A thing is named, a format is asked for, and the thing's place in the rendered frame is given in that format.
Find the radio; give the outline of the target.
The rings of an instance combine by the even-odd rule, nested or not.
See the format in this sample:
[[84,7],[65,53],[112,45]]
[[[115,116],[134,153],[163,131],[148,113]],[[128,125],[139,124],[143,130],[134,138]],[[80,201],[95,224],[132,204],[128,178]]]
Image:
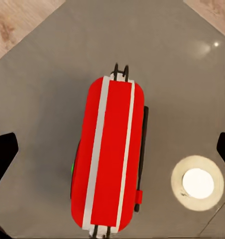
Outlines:
[[124,229],[142,202],[140,180],[149,107],[118,63],[110,77],[89,89],[84,125],[72,167],[73,220],[90,239],[110,239]]

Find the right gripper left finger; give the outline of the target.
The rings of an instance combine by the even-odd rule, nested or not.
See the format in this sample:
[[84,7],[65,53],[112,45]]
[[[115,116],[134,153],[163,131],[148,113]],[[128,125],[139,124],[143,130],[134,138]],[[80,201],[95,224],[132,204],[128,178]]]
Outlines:
[[18,143],[13,132],[0,135],[0,180],[18,152]]

